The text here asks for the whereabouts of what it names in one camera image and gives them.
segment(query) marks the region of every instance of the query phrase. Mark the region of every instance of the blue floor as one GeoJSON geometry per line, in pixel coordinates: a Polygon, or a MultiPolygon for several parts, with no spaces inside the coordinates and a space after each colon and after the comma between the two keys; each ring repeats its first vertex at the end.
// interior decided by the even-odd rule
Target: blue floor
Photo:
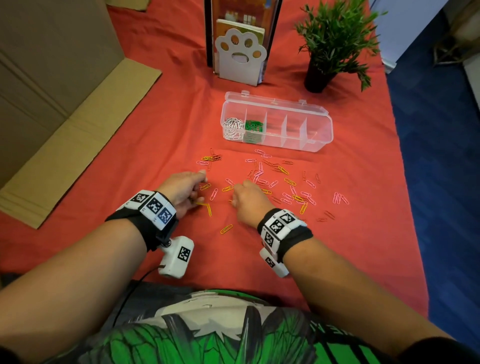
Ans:
{"type": "Polygon", "coordinates": [[[461,66],[432,67],[438,14],[388,75],[430,320],[480,352],[480,120],[461,66]]]}

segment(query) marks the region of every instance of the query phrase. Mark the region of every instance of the clear plastic container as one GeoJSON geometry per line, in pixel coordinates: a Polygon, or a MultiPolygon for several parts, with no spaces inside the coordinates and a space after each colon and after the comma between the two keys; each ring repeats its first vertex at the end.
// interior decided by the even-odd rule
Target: clear plastic container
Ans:
{"type": "Polygon", "coordinates": [[[225,139],[261,146],[318,152],[333,140],[332,118],[321,106],[248,91],[225,94],[220,124],[225,139]]]}

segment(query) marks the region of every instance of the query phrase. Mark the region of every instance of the forearm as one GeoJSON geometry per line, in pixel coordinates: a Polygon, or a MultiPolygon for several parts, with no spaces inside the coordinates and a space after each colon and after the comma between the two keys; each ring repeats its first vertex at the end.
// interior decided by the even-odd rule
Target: forearm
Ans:
{"type": "Polygon", "coordinates": [[[423,338],[449,337],[315,238],[283,261],[312,310],[390,355],[423,338]]]}
{"type": "Polygon", "coordinates": [[[128,220],[102,224],[0,291],[0,345],[33,363],[68,349],[103,323],[145,255],[128,220]]]}

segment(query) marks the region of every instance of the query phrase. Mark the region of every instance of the white paw-shaped bookend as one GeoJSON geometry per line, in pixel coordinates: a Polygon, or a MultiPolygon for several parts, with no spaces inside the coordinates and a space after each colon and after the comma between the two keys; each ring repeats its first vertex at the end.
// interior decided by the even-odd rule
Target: white paw-shaped bookend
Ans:
{"type": "Polygon", "coordinates": [[[215,45],[220,60],[220,78],[257,86],[267,50],[258,44],[255,34],[241,33],[238,29],[232,28],[225,36],[219,36],[215,40],[215,45]]]}

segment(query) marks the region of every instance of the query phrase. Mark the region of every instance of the potted plant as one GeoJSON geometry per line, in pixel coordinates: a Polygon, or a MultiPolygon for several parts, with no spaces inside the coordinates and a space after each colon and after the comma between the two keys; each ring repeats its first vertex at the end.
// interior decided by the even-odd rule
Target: potted plant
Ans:
{"type": "Polygon", "coordinates": [[[363,91],[371,85],[367,64],[360,64],[358,57],[365,49],[372,55],[379,52],[373,24],[378,13],[365,11],[367,0],[336,0],[333,5],[320,0],[316,14],[313,7],[302,10],[307,19],[295,25],[298,34],[305,39],[299,49],[310,54],[305,77],[305,88],[310,92],[322,92],[327,84],[341,72],[356,73],[363,91]]]}

